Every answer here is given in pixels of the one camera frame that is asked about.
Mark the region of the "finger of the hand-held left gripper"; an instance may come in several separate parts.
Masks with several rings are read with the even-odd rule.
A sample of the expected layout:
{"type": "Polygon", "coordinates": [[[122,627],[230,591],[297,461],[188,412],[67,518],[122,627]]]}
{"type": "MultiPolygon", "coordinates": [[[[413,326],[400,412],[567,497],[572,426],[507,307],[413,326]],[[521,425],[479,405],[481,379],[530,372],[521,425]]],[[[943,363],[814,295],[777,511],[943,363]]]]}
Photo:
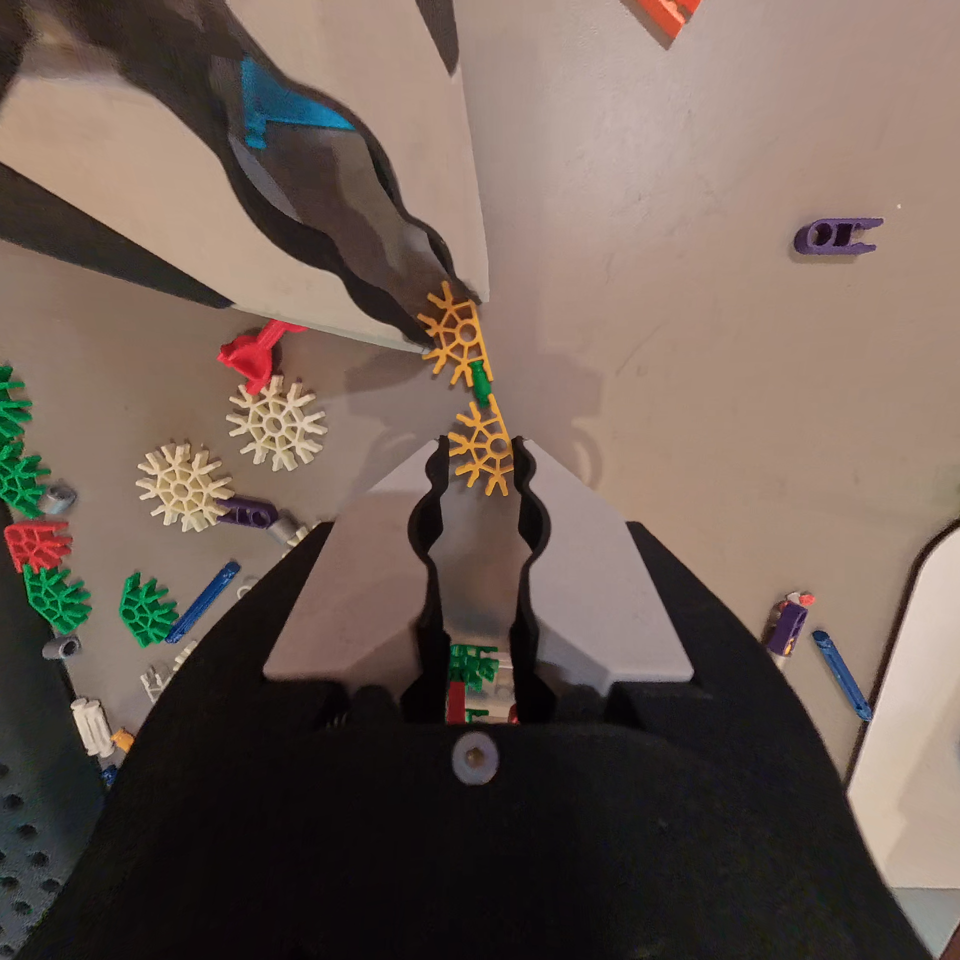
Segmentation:
{"type": "Polygon", "coordinates": [[[292,85],[371,135],[398,203],[446,247],[485,303],[489,258],[462,72],[450,73],[417,2],[230,1],[243,31],[292,85]]]}
{"type": "Polygon", "coordinates": [[[2,101],[2,162],[245,313],[412,354],[342,280],[282,251],[214,153],[120,79],[19,75],[2,101]]]}

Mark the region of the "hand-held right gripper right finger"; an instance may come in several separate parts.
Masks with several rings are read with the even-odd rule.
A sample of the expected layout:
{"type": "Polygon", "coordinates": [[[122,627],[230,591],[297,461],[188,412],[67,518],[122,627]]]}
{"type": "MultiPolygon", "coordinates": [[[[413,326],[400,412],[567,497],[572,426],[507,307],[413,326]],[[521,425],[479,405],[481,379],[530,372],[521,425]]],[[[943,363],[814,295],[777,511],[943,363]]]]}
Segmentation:
{"type": "Polygon", "coordinates": [[[626,519],[533,440],[512,441],[518,532],[530,550],[511,625],[520,703],[553,686],[685,684],[694,668],[626,519]]]}

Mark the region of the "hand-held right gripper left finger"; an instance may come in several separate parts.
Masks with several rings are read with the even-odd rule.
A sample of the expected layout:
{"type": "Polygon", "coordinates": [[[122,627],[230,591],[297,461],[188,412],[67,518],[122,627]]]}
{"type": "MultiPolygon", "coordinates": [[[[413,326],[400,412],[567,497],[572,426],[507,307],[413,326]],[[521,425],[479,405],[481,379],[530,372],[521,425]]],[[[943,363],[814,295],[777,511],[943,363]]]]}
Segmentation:
{"type": "Polygon", "coordinates": [[[429,552],[443,533],[450,441],[429,440],[333,522],[272,647],[272,681],[387,690],[404,718],[443,723],[450,636],[429,552]]]}

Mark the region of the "multicoloured toy frame assembly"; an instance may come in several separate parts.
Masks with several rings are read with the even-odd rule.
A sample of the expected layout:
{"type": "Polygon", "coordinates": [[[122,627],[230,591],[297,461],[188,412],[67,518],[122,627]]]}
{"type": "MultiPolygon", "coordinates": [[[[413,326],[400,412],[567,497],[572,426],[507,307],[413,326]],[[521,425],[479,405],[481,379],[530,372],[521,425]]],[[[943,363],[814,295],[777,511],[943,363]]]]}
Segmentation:
{"type": "Polygon", "coordinates": [[[510,654],[495,646],[450,646],[445,722],[518,724],[514,668],[510,654]]]}

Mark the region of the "purple rod-end connector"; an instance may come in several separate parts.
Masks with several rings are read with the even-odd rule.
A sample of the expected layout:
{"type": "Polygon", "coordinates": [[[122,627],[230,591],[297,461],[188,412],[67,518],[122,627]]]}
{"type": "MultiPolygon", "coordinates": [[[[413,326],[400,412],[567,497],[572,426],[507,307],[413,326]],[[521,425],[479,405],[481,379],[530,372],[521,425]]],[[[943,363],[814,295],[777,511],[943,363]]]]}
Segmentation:
{"type": "Polygon", "coordinates": [[[778,657],[790,657],[807,617],[808,609],[800,603],[783,601],[779,604],[765,642],[767,651],[778,657]]]}
{"type": "Polygon", "coordinates": [[[877,245],[862,236],[881,227],[883,218],[823,218],[802,226],[795,234],[795,252],[803,257],[861,257],[877,245]]]}
{"type": "Polygon", "coordinates": [[[248,529],[267,531],[280,519],[278,508],[263,500],[234,495],[218,501],[223,513],[217,522],[243,526],[248,529]]]}

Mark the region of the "yellow fan connector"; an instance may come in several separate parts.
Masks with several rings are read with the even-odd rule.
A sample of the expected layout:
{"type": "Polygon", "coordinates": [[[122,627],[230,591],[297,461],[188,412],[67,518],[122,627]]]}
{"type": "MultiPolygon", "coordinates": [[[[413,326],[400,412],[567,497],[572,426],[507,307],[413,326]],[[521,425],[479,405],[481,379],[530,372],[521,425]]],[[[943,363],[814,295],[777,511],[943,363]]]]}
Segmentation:
{"type": "Polygon", "coordinates": [[[460,292],[449,280],[440,283],[438,292],[428,293],[426,305],[415,316],[432,346],[423,355],[431,365],[431,375],[448,376],[452,387],[461,384],[474,390],[475,365],[483,370],[488,384],[495,381],[475,300],[460,292]]]}
{"type": "Polygon", "coordinates": [[[514,470],[514,451],[497,397],[490,393],[486,404],[469,402],[465,413],[455,416],[456,427],[448,434],[449,457],[455,460],[454,474],[469,489],[483,484],[484,494],[507,498],[514,470]]]}

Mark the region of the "blue plastic panel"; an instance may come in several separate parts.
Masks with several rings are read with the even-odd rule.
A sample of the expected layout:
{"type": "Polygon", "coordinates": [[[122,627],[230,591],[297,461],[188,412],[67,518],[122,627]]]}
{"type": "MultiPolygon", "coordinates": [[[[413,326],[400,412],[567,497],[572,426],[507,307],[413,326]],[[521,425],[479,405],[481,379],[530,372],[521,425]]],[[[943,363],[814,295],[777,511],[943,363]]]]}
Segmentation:
{"type": "Polygon", "coordinates": [[[270,123],[286,126],[354,131],[336,110],[280,84],[246,56],[241,61],[241,85],[246,147],[263,150],[270,123]]]}

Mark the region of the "green fan connector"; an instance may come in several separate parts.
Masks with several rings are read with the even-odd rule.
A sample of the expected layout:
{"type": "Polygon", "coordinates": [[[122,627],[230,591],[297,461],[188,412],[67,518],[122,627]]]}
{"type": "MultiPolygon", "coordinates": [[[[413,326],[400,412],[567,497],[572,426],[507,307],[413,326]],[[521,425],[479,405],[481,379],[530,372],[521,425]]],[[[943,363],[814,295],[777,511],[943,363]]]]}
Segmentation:
{"type": "Polygon", "coordinates": [[[22,577],[31,608],[58,635],[69,635],[87,623],[91,614],[90,593],[84,581],[70,581],[69,569],[33,570],[25,566],[22,577]]]}
{"type": "Polygon", "coordinates": [[[18,380],[11,366],[1,366],[1,444],[17,441],[32,421],[32,402],[26,396],[25,384],[18,380]]]}
{"type": "Polygon", "coordinates": [[[46,491],[42,482],[50,475],[42,456],[26,455],[21,440],[7,441],[1,446],[1,499],[11,511],[28,520],[43,516],[40,501],[46,491]]]}
{"type": "Polygon", "coordinates": [[[177,603],[169,599],[169,588],[155,578],[144,580],[139,571],[126,578],[118,612],[141,649],[165,642],[179,619],[177,603]]]}

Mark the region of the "red spool piece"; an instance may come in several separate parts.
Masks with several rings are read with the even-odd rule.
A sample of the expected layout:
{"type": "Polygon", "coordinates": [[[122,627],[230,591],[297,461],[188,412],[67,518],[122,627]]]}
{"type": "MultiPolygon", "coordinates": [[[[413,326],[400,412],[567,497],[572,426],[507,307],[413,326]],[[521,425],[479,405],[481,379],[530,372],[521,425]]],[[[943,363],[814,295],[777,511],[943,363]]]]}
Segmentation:
{"type": "Polygon", "coordinates": [[[247,394],[255,396],[269,384],[274,375],[274,348],[287,333],[309,330],[307,326],[270,318],[255,333],[240,334],[221,345],[217,360],[245,380],[247,394]]]}

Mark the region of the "orange connector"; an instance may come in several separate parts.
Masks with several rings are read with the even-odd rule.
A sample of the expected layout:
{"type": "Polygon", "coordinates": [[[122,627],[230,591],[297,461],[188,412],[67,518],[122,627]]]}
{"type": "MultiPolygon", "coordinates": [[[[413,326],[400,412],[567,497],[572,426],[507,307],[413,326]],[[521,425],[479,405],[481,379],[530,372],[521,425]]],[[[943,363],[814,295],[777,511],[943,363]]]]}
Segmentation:
{"type": "Polygon", "coordinates": [[[697,11],[701,1],[638,1],[654,25],[671,42],[676,40],[697,11]]]}

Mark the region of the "red fan connector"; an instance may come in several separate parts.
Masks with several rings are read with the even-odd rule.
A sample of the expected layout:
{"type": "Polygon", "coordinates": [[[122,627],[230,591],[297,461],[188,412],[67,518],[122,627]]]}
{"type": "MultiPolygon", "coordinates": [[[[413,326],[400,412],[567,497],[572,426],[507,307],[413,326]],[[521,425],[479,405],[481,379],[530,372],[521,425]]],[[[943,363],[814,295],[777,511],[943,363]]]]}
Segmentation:
{"type": "Polygon", "coordinates": [[[54,570],[71,553],[69,524],[55,520],[25,520],[7,525],[3,536],[18,574],[54,570]]]}

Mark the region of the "white tray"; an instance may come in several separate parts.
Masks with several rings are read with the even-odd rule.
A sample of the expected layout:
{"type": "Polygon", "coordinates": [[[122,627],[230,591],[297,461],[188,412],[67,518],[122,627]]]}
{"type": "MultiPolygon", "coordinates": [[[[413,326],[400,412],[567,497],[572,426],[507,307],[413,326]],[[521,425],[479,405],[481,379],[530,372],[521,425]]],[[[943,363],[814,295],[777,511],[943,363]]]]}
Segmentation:
{"type": "Polygon", "coordinates": [[[959,530],[921,552],[846,789],[894,888],[959,887],[959,530]]]}

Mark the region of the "black perforated foam strip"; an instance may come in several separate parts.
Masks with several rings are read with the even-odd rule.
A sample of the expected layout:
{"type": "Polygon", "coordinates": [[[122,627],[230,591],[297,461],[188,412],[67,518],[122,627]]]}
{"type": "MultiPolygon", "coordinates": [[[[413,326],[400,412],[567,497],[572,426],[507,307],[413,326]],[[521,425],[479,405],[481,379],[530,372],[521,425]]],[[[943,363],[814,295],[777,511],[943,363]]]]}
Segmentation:
{"type": "Polygon", "coordinates": [[[52,629],[1,546],[1,956],[15,958],[72,874],[105,789],[75,726],[52,629]]]}

